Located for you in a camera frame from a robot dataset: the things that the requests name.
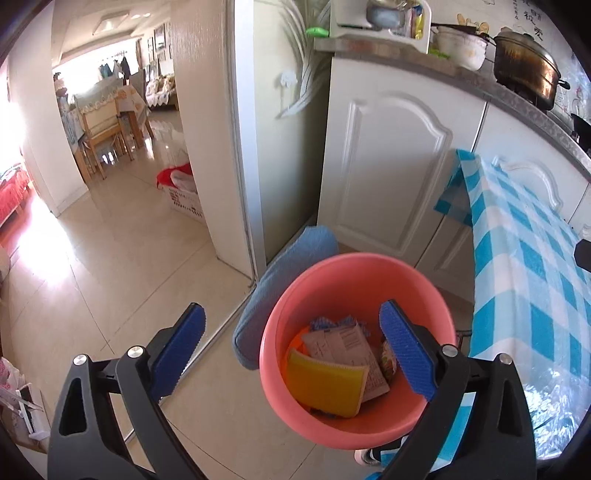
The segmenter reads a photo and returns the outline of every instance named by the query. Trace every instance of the tile floor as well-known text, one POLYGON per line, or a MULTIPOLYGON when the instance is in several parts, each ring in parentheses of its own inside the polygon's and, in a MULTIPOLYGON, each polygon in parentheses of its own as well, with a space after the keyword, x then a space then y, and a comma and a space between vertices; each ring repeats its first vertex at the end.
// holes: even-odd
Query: tile floor
MULTIPOLYGON (((14 362, 50 408, 75 354, 122 355, 172 324, 190 301, 204 305, 211 335, 249 291, 247 278, 216 259, 207 229, 171 212, 154 188, 159 170, 184 162, 176 121, 175 112, 154 115, 152 150, 109 167, 108 178, 58 220, 45 210, 21 244, 3 313, 14 362)), ((361 480, 375 471, 357 465, 352 452, 308 442, 274 414, 259 373, 234 357, 233 327, 162 405, 202 471, 212 480, 361 480)), ((126 433, 120 396, 113 402, 126 433)), ((151 468, 137 439, 128 447, 137 464, 151 468)))
POLYGON ((156 138, 135 161, 108 166, 104 180, 95 175, 58 219, 33 199, 2 286, 9 359, 41 388, 52 416, 78 353, 120 356, 172 325, 191 301, 206 309, 208 337, 251 289, 216 258, 207 227, 171 210, 155 188, 156 173, 188 157, 177 112, 156 113, 152 125, 156 138))

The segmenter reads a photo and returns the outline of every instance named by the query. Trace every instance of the wooden chair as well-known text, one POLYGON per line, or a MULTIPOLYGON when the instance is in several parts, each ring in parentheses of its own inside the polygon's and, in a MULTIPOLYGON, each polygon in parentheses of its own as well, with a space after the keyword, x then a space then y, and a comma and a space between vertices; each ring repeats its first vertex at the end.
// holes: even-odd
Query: wooden chair
POLYGON ((105 140, 112 139, 112 144, 115 146, 117 154, 124 154, 123 148, 127 151, 129 159, 133 160, 133 154, 127 144, 125 133, 123 130, 121 115, 117 102, 113 99, 88 113, 82 114, 82 124, 86 132, 86 144, 92 152, 92 156, 96 162, 100 174, 105 178, 105 172, 101 165, 101 160, 96 153, 96 146, 103 143, 105 140))

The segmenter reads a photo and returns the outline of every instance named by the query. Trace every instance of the picture frame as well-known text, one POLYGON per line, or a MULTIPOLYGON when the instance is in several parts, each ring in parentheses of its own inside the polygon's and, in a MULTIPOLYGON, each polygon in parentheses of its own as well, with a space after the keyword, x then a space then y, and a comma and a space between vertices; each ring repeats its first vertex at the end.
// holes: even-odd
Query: picture frame
POLYGON ((154 48, 156 52, 166 48, 166 33, 164 32, 164 24, 154 29, 154 48))

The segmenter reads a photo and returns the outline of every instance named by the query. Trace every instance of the towel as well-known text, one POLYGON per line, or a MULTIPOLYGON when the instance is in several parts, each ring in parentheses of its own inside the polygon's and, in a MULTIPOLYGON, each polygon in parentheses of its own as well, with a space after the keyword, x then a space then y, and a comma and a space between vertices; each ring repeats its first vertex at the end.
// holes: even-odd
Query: towel
POLYGON ((245 368, 259 368, 262 334, 273 307, 287 287, 312 265, 338 253, 336 237, 328 228, 309 226, 273 260, 252 293, 232 337, 234 353, 245 368))

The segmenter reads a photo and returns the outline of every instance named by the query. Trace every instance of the hallway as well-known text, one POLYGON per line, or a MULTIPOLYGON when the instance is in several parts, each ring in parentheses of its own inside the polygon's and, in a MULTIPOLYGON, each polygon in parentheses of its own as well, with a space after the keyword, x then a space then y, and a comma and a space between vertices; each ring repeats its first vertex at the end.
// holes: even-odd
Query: hallway
POLYGON ((95 175, 58 219, 35 197, 2 286, 5 354, 41 388, 50 417, 75 355, 145 345, 191 301, 207 312, 204 342, 249 291, 250 280, 216 258, 207 227, 155 187, 160 170, 188 157, 178 112, 151 118, 154 142, 107 166, 105 180, 95 175))

